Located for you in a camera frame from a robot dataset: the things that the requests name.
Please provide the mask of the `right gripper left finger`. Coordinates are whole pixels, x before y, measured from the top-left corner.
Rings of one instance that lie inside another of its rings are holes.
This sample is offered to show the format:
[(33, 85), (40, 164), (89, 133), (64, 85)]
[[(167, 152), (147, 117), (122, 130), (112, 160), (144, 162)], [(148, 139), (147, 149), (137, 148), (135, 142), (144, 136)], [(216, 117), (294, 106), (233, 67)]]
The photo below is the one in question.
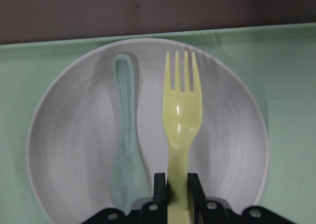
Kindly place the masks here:
[(169, 190), (165, 173), (154, 174), (154, 195), (153, 199), (162, 204), (168, 204)]

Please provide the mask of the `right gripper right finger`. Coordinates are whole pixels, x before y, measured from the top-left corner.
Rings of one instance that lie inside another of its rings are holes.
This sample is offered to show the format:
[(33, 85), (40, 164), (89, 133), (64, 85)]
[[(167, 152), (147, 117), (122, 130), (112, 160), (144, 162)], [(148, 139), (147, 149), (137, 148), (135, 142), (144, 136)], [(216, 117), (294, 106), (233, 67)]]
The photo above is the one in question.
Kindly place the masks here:
[(194, 204), (201, 204), (205, 201), (205, 193), (197, 173), (188, 173), (188, 188)]

